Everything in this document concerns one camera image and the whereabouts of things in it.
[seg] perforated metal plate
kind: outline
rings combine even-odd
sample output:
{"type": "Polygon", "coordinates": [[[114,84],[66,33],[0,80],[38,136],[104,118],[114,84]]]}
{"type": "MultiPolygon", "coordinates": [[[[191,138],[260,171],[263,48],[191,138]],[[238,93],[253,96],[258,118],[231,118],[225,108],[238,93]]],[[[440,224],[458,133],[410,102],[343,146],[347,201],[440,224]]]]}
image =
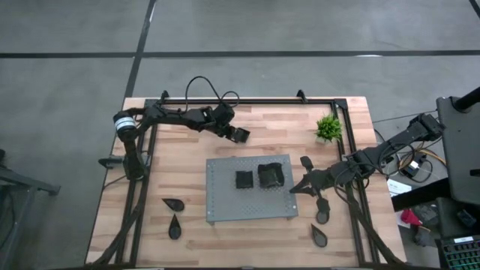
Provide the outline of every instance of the perforated metal plate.
{"type": "Polygon", "coordinates": [[[208,159],[206,165],[207,222],[259,218],[292,218],[299,215],[293,188],[292,165],[288,154],[260,157],[208,159]],[[282,164],[283,187],[261,188],[259,164],[282,164]],[[237,189],[236,171],[253,171],[253,188],[237,189]]]}

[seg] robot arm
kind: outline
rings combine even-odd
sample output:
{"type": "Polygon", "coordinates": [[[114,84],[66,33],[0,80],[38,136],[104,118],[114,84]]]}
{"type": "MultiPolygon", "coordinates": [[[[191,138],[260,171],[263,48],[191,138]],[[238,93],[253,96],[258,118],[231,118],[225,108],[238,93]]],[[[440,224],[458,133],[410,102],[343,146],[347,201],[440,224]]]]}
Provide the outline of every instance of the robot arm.
{"type": "MultiPolygon", "coordinates": [[[[340,189],[338,186],[344,186],[354,180],[367,179],[375,170],[382,172],[381,164],[388,161],[390,156],[413,142],[437,140],[442,136],[443,130],[444,127],[432,115],[420,114],[410,121],[406,130],[391,139],[377,147],[368,147],[356,151],[347,156],[346,160],[335,163],[327,169],[313,169],[311,160],[308,157],[301,157],[301,164],[307,169],[307,173],[290,190],[290,193],[309,194],[312,197],[317,197],[316,205],[319,213],[325,210],[329,211],[328,201],[321,197],[321,190],[335,188],[335,191],[337,191],[337,189],[340,189]]],[[[349,204],[350,211],[365,228],[387,263],[403,264],[388,249],[375,229],[368,223],[355,198],[348,196],[343,198],[340,194],[338,196],[349,204]]]]}
{"type": "Polygon", "coordinates": [[[234,143],[247,141],[249,131],[230,125],[235,112],[229,104],[221,101],[215,109],[206,106],[181,111],[163,108],[165,97],[164,92],[162,98],[152,106],[126,109],[113,116],[116,133],[125,147],[124,169],[128,179],[140,180],[145,176],[145,165],[137,151],[135,139],[155,124],[184,125],[199,132],[207,130],[234,143]],[[142,116],[142,120],[137,127],[134,117],[138,115],[142,116]]]}

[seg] concrete floor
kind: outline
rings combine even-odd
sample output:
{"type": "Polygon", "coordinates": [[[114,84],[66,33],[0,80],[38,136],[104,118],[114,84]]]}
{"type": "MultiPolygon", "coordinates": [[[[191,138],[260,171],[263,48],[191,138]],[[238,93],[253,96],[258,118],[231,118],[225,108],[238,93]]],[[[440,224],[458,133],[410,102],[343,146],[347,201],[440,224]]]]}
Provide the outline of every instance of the concrete floor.
{"type": "MultiPolygon", "coordinates": [[[[134,52],[148,0],[0,0],[0,53],[134,52]]],[[[467,0],[158,0],[145,51],[478,50],[480,21],[467,0]]],[[[85,259],[121,108],[130,58],[0,58],[0,148],[7,165],[61,185],[39,196],[19,269],[85,259]]],[[[441,96],[480,85],[480,56],[143,59],[134,97],[183,96],[202,74],[241,96],[366,96],[373,120],[435,109],[441,96]]],[[[191,96],[212,96],[198,82],[191,96]]],[[[375,127],[390,137],[408,118],[375,127]]],[[[441,145],[434,151],[443,155],[441,145]]],[[[435,164],[434,174],[446,175],[435,164]]],[[[413,247],[414,265],[438,266],[413,247]]]]}

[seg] small succulent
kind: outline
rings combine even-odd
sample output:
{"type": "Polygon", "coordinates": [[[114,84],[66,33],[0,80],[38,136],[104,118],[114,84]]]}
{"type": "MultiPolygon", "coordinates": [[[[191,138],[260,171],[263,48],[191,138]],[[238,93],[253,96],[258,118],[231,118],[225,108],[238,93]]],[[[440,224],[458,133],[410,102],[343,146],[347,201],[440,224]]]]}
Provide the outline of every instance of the small succulent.
{"type": "Polygon", "coordinates": [[[328,141],[340,139],[342,136],[342,127],[338,118],[333,115],[327,115],[316,122],[316,136],[328,141]]]}

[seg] electronic equipment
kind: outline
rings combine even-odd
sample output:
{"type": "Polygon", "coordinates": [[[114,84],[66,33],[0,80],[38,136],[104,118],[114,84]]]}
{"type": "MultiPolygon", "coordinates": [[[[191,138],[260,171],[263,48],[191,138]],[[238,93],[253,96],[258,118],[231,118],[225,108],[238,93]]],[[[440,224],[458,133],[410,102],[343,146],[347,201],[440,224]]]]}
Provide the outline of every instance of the electronic equipment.
{"type": "Polygon", "coordinates": [[[412,178],[417,175],[423,163],[427,160],[427,155],[422,153],[415,153],[413,160],[402,168],[400,171],[407,177],[412,178]]]}
{"type": "Polygon", "coordinates": [[[480,269],[480,235],[442,239],[436,242],[444,269],[480,269]]]}

